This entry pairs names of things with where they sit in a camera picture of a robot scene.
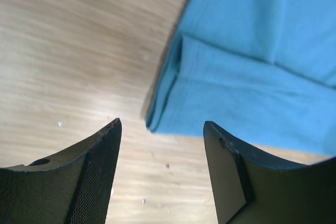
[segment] screw hole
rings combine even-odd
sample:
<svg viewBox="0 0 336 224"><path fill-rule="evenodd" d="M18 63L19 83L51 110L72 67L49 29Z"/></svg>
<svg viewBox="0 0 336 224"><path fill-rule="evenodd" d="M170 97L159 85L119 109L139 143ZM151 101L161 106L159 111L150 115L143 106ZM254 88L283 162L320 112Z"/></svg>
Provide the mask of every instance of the screw hole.
<svg viewBox="0 0 336 224"><path fill-rule="evenodd" d="M32 162L29 166L36 166L36 165L45 165L50 163L50 160L47 158L41 158L39 160L36 160L34 162Z"/></svg>

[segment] blue cloth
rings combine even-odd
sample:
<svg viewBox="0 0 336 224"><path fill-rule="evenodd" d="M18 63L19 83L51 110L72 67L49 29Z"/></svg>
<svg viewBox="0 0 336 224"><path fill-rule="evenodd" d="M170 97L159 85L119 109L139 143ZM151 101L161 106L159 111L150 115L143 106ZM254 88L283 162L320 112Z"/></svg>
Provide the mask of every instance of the blue cloth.
<svg viewBox="0 0 336 224"><path fill-rule="evenodd" d="M336 0L188 0L146 125L336 155Z"/></svg>

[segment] textured surface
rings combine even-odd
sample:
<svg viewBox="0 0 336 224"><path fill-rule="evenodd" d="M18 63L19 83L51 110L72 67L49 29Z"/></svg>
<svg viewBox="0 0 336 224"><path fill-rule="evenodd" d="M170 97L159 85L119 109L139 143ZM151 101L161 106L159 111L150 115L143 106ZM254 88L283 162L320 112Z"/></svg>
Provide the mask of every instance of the textured surface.
<svg viewBox="0 0 336 224"><path fill-rule="evenodd" d="M0 166L30 164L120 117L107 223L216 223L203 141L151 135L141 115L182 6L0 0ZM320 158L267 151L304 163Z"/></svg>

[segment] mesh texture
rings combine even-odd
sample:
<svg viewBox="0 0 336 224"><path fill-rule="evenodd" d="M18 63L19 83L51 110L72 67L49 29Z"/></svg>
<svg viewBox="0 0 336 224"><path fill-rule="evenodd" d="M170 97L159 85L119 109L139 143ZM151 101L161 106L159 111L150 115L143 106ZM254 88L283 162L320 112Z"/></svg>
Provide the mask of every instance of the mesh texture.
<svg viewBox="0 0 336 224"><path fill-rule="evenodd" d="M66 223L105 223L120 144L113 131L87 154Z"/></svg>

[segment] fabric fold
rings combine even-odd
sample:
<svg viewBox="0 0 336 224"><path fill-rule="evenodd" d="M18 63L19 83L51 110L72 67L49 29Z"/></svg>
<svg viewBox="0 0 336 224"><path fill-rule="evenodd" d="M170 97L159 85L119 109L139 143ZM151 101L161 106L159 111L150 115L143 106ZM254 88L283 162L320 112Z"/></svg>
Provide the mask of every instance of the fabric fold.
<svg viewBox="0 0 336 224"><path fill-rule="evenodd" d="M215 121L250 143L336 155L331 3L188 0L147 127L202 136Z"/></svg>

